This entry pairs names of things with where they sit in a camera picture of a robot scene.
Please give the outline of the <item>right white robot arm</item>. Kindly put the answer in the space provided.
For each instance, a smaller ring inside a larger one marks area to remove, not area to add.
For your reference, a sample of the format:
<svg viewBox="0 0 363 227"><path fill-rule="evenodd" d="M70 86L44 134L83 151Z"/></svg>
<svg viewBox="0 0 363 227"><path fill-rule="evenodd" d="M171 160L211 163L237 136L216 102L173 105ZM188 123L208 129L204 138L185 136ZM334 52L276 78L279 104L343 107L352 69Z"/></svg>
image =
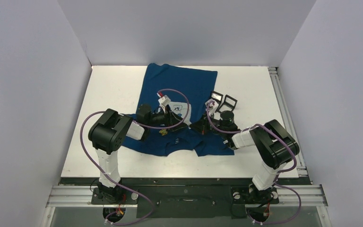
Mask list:
<svg viewBox="0 0 363 227"><path fill-rule="evenodd" d="M270 201L276 198L273 187L281 173L287 172L285 166L297 166L296 156L300 152L297 141L275 119L264 125L255 124L241 130L234 122L232 111L223 111L220 118L205 113L190 126L202 135L213 133L225 141L232 150L255 146L262 159L252 182L248 187L248 198L252 203Z"/></svg>

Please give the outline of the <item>blue cartoon print t-shirt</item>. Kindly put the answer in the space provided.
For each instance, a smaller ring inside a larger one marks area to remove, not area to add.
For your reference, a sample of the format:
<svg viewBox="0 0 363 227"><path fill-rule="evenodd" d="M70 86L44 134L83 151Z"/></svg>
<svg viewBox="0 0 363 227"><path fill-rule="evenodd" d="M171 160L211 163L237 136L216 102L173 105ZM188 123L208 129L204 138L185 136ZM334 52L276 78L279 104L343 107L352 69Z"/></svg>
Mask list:
<svg viewBox="0 0 363 227"><path fill-rule="evenodd" d="M157 91L165 89L170 107L178 116L187 112L186 99L189 100L187 123L195 123L205 113L205 102L215 89L217 71L197 70L171 66L168 64L148 65L143 79L138 105L148 104L154 110L159 107ZM224 140L209 132L205 135L188 127L176 131L169 130L161 135L159 130L151 129L146 140L126 137L123 146L140 153L155 156L168 156L178 150L194 150L197 156L233 156L234 151L224 144Z"/></svg>

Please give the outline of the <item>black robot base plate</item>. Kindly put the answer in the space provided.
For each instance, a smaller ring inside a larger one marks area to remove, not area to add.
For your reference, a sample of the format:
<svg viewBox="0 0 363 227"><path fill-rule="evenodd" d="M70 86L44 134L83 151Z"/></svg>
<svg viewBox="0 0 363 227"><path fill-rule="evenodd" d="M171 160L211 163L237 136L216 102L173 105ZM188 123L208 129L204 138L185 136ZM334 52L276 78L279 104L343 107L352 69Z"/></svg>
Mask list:
<svg viewBox="0 0 363 227"><path fill-rule="evenodd" d="M96 177L63 177L60 185L86 186L87 203L103 208L103 217L119 222L131 208L137 218L256 218L264 221L272 205L298 212L308 181L281 179L265 190L250 178L124 178L121 187L105 189Z"/></svg>

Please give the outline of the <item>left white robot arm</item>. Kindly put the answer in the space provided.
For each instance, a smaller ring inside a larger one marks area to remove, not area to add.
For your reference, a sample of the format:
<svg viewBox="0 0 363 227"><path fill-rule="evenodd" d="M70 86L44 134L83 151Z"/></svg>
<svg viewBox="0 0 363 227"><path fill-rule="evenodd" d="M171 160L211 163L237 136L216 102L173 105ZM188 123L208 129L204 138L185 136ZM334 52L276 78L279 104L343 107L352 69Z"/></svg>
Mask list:
<svg viewBox="0 0 363 227"><path fill-rule="evenodd" d="M120 114L107 109L93 124L88 139L98 155L100 170L98 192L110 203L123 199L125 188L120 186L118 150L124 146L141 153L166 156L166 146L190 122L170 109L169 104L153 110L142 104L135 115Z"/></svg>

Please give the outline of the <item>gold maple leaf brooch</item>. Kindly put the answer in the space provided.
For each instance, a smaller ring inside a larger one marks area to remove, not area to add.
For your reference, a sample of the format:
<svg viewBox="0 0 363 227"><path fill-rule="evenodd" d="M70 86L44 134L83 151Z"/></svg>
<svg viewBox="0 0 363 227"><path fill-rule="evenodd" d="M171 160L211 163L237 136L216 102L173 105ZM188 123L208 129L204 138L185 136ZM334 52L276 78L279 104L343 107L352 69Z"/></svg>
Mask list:
<svg viewBox="0 0 363 227"><path fill-rule="evenodd" d="M167 134L168 134L168 130L167 130L167 129L161 129L161 130L159 131L159 133L160 133L162 136L165 136L165 135L167 135Z"/></svg>

